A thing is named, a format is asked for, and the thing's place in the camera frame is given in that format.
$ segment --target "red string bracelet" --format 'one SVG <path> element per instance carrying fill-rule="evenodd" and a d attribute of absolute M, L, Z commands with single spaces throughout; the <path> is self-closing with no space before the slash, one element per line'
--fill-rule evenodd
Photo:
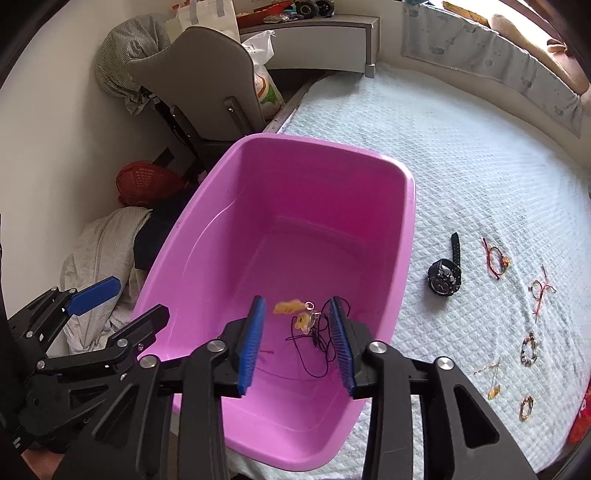
<path fill-rule="evenodd" d="M 544 292 L 546 291 L 547 288 L 549 288 L 550 290 L 552 290 L 553 292 L 556 293 L 556 289 L 552 285 L 549 285 L 549 283 L 548 283 L 548 275 L 546 274 L 546 269 L 544 268 L 543 265 L 542 265 L 542 272 L 544 272 L 544 284 L 542 285 L 542 282 L 540 282 L 539 280 L 534 280 L 531 283 L 531 287 L 530 287 L 531 295 L 533 296 L 533 298 L 535 298 L 538 301 L 538 304 L 535 306 L 535 310 L 534 310 L 534 317 L 535 317 L 536 323 L 538 322 L 538 315 L 540 314 L 540 309 L 542 307 L 542 297 L 544 296 Z M 537 295 L 536 295 L 536 292 L 534 291 L 534 287 L 539 289 L 539 293 Z"/>
<path fill-rule="evenodd" d="M 501 275 L 505 273 L 507 268 L 509 268 L 509 257 L 505 256 L 501 250 L 497 247 L 489 247 L 488 243 L 486 242 L 486 238 L 482 238 L 484 243 L 484 248 L 486 248 L 486 264 L 488 265 L 488 270 L 495 276 L 497 280 L 501 279 Z M 501 261 L 501 271 L 497 271 L 492 266 L 492 252 L 496 251 L 499 254 L 500 261 Z"/>

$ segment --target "person's hand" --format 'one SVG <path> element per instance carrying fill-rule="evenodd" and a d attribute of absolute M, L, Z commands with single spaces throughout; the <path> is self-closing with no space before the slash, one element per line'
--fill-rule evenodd
<path fill-rule="evenodd" d="M 25 450 L 22 458 L 40 480 L 51 480 L 64 456 L 48 450 Z"/>

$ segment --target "white wall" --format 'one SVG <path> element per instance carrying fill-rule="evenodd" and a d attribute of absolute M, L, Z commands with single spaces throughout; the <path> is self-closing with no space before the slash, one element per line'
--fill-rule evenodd
<path fill-rule="evenodd" d="M 9 315 L 57 285 L 84 225 L 118 207 L 119 169 L 153 160 L 175 142 L 154 111 L 132 117 L 93 75 L 109 30 L 152 9 L 141 0 L 71 0 L 33 38 L 0 89 L 2 287 Z"/>

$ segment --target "black watch strap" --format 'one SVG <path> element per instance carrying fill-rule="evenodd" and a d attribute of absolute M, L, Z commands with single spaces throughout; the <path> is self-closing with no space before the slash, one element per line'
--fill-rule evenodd
<path fill-rule="evenodd" d="M 458 268 L 462 268 L 462 262 L 460 261 L 460 237 L 457 232 L 452 234 L 452 261 Z"/>

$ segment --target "bed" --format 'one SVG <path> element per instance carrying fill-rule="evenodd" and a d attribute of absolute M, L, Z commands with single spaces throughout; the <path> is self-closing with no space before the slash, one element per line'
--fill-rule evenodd
<path fill-rule="evenodd" d="M 560 455 L 591 371 L 591 200 L 584 171 L 549 137 L 470 94 L 424 74 L 378 65 L 376 78 L 339 72 L 316 82 L 276 131 L 368 148 L 401 160 L 417 185 L 417 217 L 406 291 L 391 345 L 432 361 L 448 355 L 486 396 L 500 360 L 501 393 L 491 406 L 540 471 Z M 449 299 L 426 272 L 462 245 L 462 288 Z M 497 281 L 483 237 L 511 259 Z M 546 291 L 537 322 L 529 286 Z M 539 359 L 520 361 L 533 332 Z M 526 395 L 531 417 L 519 419 Z M 366 404 L 337 456 L 311 472 L 285 472 L 229 451 L 229 467 L 253 479 L 358 478 L 365 457 Z M 414 478 L 422 478 L 422 431 L 414 412 Z"/>

